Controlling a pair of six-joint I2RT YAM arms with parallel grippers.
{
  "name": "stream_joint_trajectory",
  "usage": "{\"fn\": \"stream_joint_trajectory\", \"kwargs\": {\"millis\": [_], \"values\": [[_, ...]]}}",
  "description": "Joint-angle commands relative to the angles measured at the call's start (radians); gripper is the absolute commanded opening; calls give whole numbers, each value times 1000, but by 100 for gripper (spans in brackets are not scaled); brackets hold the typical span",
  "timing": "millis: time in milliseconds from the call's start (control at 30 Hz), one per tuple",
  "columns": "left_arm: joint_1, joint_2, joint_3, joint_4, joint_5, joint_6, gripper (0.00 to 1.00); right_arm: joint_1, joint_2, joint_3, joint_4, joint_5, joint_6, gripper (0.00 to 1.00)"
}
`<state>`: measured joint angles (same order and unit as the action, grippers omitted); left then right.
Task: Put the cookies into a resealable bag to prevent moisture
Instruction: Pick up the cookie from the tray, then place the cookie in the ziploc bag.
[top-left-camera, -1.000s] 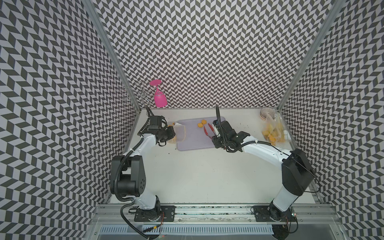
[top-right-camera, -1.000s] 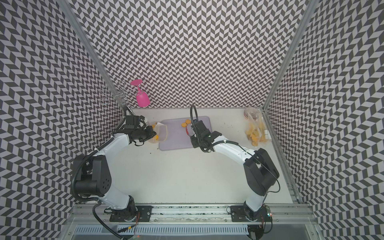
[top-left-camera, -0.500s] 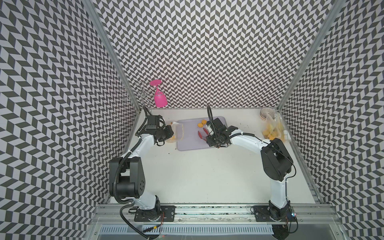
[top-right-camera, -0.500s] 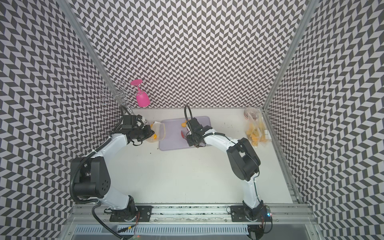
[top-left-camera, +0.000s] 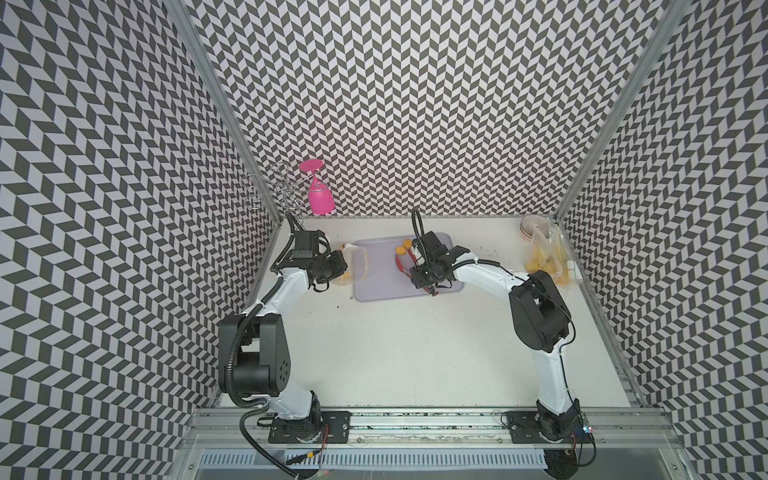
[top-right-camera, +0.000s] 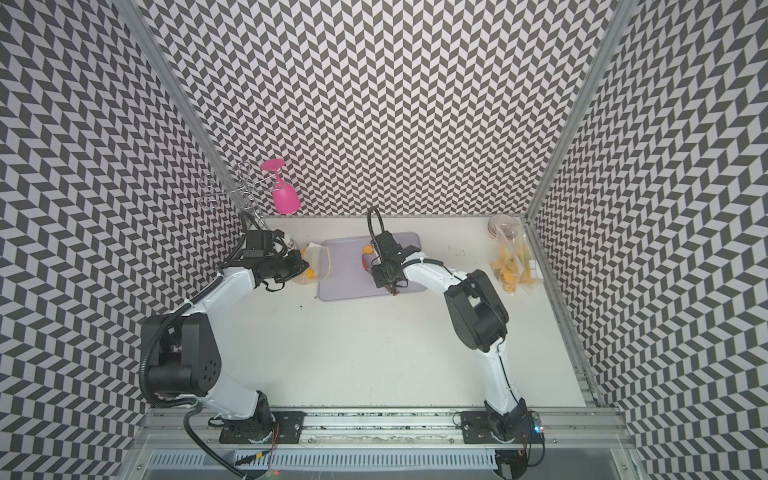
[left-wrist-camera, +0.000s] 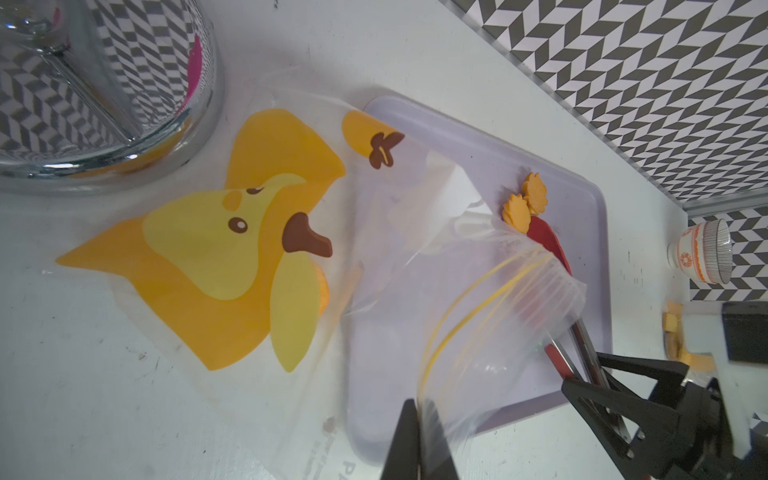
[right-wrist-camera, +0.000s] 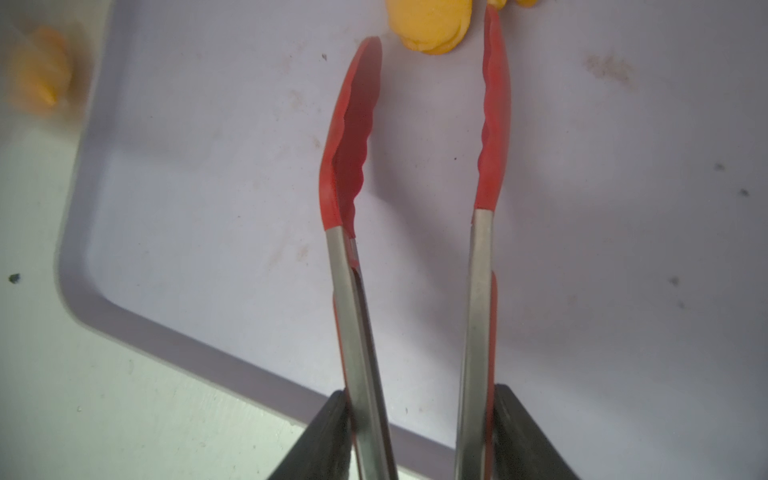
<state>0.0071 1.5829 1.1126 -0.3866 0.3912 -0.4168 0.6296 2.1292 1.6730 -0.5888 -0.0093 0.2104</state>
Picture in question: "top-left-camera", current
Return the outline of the clear resealable bag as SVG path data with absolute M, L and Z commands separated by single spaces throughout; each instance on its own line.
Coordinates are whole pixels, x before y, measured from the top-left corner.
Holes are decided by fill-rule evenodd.
M 560 285 L 581 283 L 583 281 L 581 269 L 571 255 L 567 240 L 560 227 L 555 228 L 553 245 L 557 266 L 556 282 Z
M 533 227 L 531 246 L 531 255 L 525 263 L 525 269 L 528 273 L 546 272 L 559 285 L 566 285 L 570 282 L 567 251 L 557 233 L 546 235 L 540 228 Z

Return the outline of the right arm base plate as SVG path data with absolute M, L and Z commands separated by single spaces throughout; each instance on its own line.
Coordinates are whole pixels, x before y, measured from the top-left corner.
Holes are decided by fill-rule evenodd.
M 576 410 L 559 415 L 508 411 L 501 420 L 514 444 L 576 445 L 594 439 L 592 427 Z

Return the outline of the red metal tongs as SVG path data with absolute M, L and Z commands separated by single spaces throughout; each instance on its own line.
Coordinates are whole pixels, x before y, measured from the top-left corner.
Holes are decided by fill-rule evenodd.
M 407 257 L 408 257 L 407 254 L 403 254 L 403 255 L 395 254 L 395 264 L 398 270 L 410 281 L 410 283 L 413 286 L 416 286 L 415 280 L 413 279 L 413 276 L 409 269 L 409 264 L 406 261 Z M 432 297 L 435 297 L 438 295 L 438 291 L 432 286 L 421 286 L 420 289 Z

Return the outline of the clear bag with cookies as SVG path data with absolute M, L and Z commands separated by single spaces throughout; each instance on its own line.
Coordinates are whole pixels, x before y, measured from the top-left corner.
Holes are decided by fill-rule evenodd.
M 331 283 L 337 286 L 348 286 L 364 280 L 368 271 L 367 250 L 360 245 L 349 242 L 335 245 L 334 249 L 342 253 L 347 268 Z

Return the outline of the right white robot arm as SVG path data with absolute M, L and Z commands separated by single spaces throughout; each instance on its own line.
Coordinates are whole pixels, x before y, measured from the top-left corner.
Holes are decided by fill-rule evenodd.
M 533 355 L 539 394 L 533 424 L 545 442 L 559 443 L 583 425 L 580 404 L 570 391 L 565 347 L 576 338 L 571 313 L 545 271 L 512 272 L 499 262 L 483 259 L 469 249 L 443 244 L 425 230 L 418 208 L 410 213 L 416 247 L 411 283 L 436 294 L 458 281 L 509 302 L 514 332 Z

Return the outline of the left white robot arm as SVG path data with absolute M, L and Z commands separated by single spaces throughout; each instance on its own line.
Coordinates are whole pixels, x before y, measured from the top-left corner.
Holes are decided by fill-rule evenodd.
M 347 263 L 325 233 L 307 230 L 290 212 L 287 244 L 270 267 L 276 275 L 267 293 L 219 324 L 218 382 L 235 406 L 265 407 L 299 440 L 321 431 L 317 395 L 290 379 L 291 358 L 283 315 L 309 292 L 322 293 L 342 276 Z

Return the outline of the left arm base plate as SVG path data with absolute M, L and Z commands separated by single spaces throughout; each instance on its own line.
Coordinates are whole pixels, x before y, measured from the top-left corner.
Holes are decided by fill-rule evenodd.
M 302 420 L 275 419 L 269 431 L 270 444 L 346 444 L 351 412 L 321 411 Z

